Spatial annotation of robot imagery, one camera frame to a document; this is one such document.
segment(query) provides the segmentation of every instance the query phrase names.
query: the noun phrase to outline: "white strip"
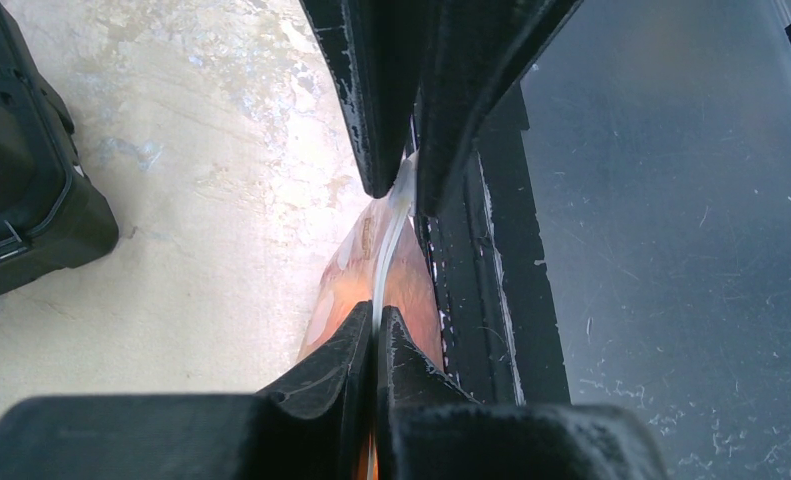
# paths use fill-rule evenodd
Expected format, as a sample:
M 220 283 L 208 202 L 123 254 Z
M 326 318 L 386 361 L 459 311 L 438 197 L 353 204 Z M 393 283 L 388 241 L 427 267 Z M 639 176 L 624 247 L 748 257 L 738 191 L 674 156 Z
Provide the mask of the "white strip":
M 489 238 L 492 240 L 493 258 L 495 260 L 495 280 L 498 282 L 498 295 L 501 297 L 501 320 L 504 322 L 504 336 L 507 340 L 507 347 L 510 349 L 510 368 L 513 371 L 513 391 L 516 395 L 516 405 L 525 405 L 525 392 L 522 390 L 522 377 L 519 375 L 519 365 L 516 363 L 516 339 L 513 335 L 513 321 L 510 318 L 510 308 L 507 306 L 507 295 L 504 293 L 504 268 L 501 265 L 501 253 L 495 246 L 495 225 L 492 223 L 492 199 L 489 197 L 489 189 L 486 186 L 486 179 L 483 177 L 483 163 L 480 162 L 478 154 L 478 166 L 480 167 L 480 183 L 483 185 L 484 212 L 486 213 L 486 224 L 489 226 Z

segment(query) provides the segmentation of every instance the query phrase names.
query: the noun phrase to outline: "black plastic box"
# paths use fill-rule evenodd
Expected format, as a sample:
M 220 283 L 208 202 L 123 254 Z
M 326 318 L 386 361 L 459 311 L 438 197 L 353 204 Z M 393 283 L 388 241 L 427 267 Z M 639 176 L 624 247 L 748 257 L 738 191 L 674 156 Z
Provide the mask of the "black plastic box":
M 109 253 L 118 226 L 80 168 L 74 123 L 0 5 L 0 294 Z

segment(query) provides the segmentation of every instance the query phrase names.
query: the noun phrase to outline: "gray panel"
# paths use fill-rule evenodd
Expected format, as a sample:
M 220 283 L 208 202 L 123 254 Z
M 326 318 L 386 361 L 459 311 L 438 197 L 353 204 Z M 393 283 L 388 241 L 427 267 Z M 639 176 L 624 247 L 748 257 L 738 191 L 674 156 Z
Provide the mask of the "gray panel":
M 522 81 L 574 403 L 675 478 L 791 478 L 791 48 L 772 2 L 586 0 Z

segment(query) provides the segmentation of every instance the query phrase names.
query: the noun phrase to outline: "black case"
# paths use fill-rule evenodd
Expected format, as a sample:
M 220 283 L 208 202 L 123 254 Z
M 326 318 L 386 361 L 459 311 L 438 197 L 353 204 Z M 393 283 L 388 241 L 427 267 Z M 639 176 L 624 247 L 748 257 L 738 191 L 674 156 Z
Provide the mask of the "black case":
M 109 253 L 118 226 L 79 166 L 74 123 L 0 5 L 0 294 Z

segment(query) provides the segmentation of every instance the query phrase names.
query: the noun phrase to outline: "orange plastic bag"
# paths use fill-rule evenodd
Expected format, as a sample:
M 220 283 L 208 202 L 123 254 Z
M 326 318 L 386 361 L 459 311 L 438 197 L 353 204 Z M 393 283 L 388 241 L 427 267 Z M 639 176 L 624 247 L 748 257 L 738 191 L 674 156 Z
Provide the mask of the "orange plastic bag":
M 374 269 L 393 211 L 388 197 L 373 200 L 321 276 L 320 290 L 299 360 L 327 341 L 358 302 L 371 300 Z M 442 340 L 433 284 L 408 220 L 386 280 L 384 305 L 398 307 L 413 342 L 442 370 Z

